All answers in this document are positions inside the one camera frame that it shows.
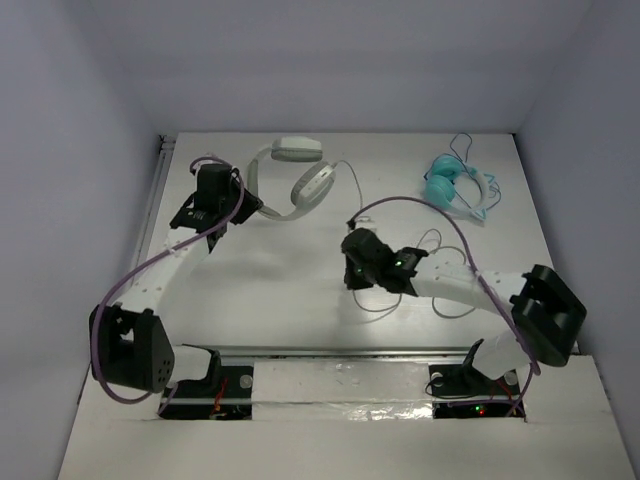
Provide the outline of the white grey headphones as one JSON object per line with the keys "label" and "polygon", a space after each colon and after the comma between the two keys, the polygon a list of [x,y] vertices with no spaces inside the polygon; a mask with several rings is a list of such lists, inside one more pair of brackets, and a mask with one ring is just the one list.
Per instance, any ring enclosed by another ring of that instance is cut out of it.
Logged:
{"label": "white grey headphones", "polygon": [[258,213],[274,221],[294,221],[318,207],[335,182],[335,164],[324,159],[320,141],[305,136],[284,136],[263,146],[246,168],[245,188],[259,197],[259,165],[269,156],[284,163],[309,163],[311,167],[296,181],[290,191],[294,210],[287,215],[270,208],[265,203]]}

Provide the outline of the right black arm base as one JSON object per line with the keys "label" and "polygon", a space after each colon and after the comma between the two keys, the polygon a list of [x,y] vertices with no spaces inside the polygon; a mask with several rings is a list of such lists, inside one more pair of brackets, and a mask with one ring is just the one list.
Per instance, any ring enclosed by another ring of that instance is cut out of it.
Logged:
{"label": "right black arm base", "polygon": [[459,364],[429,368],[425,393],[434,400],[435,419],[526,418],[515,370],[490,379],[473,368],[481,343],[482,340],[475,342]]}

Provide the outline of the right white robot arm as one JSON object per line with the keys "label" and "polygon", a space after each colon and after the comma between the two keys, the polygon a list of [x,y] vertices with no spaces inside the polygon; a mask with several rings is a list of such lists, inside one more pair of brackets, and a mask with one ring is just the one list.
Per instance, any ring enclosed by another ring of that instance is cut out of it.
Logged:
{"label": "right white robot arm", "polygon": [[510,370],[531,364],[565,366],[586,319],[586,308],[551,268],[525,273],[481,271],[455,265],[414,247],[394,251],[375,232],[358,228],[341,243],[344,283],[350,290],[378,286],[413,297],[440,298],[494,313],[507,329],[477,341],[463,363],[461,378],[483,393]]}

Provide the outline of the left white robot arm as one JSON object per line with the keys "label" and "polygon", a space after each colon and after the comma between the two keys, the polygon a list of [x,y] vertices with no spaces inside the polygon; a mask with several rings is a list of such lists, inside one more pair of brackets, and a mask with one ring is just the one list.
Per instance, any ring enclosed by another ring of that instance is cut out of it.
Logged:
{"label": "left white robot arm", "polygon": [[263,205],[245,188],[238,168],[221,159],[198,158],[190,172],[195,190],[171,219],[161,250],[119,280],[89,317],[92,375],[119,403],[127,400],[117,387],[149,397],[169,384],[175,354],[163,314],[229,226],[244,223]]}

